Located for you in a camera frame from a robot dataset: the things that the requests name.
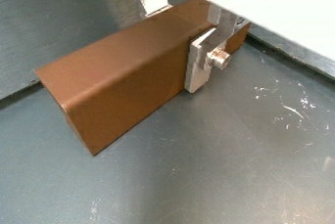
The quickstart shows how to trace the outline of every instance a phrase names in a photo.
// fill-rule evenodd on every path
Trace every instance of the brown rectangular block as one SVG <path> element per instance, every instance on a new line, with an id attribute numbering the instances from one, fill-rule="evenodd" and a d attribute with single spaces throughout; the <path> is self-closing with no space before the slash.
<path id="1" fill-rule="evenodd" d="M 93 155 L 184 89 L 192 39 L 212 27 L 207 12 L 191 0 L 37 71 Z"/>

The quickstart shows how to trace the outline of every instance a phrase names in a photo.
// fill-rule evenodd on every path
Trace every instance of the white scratch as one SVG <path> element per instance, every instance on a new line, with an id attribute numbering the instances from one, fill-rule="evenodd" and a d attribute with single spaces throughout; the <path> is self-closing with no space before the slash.
<path id="1" fill-rule="evenodd" d="M 287 110 L 293 111 L 301 118 L 305 118 L 305 117 L 302 116 L 302 114 L 298 112 L 298 110 L 290 108 L 290 107 L 286 106 L 286 105 L 283 105 L 283 107 L 285 107 Z"/>

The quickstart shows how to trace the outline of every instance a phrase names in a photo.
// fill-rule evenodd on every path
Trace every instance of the copper-colored metal plate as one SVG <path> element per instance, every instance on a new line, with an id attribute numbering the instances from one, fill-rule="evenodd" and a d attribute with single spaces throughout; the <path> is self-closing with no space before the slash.
<path id="1" fill-rule="evenodd" d="M 37 71 L 93 155 L 184 89 L 191 41 L 212 27 L 207 12 L 191 0 Z"/>

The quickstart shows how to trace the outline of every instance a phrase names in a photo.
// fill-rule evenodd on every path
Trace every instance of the gray floor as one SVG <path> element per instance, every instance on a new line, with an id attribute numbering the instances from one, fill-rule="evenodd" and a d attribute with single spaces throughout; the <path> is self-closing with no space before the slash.
<path id="1" fill-rule="evenodd" d="M 0 223 L 334 223 L 335 84 L 247 44 L 92 157 L 45 89 L 3 101 Z"/>

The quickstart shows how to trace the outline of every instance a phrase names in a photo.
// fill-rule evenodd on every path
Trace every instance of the gray metal surface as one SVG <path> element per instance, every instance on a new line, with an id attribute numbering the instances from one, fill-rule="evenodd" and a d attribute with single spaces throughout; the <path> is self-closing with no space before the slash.
<path id="1" fill-rule="evenodd" d="M 250 34 L 258 40 L 263 41 L 270 46 L 278 48 L 283 51 L 293 59 L 295 59 L 302 64 L 310 66 L 313 69 L 318 70 L 321 73 L 335 79 L 335 61 L 330 58 L 313 52 L 309 48 L 301 46 L 295 42 L 285 39 L 274 32 L 269 31 L 259 25 L 254 24 L 251 26 Z M 329 37 L 328 35 L 315 35 L 315 37 Z"/>
<path id="2" fill-rule="evenodd" d="M 3 102 L 0 222 L 334 223 L 335 84 L 263 51 L 97 157 L 45 89 Z"/>
<path id="3" fill-rule="evenodd" d="M 37 68 L 139 21 L 136 0 L 0 0 L 0 99 L 35 82 Z"/>

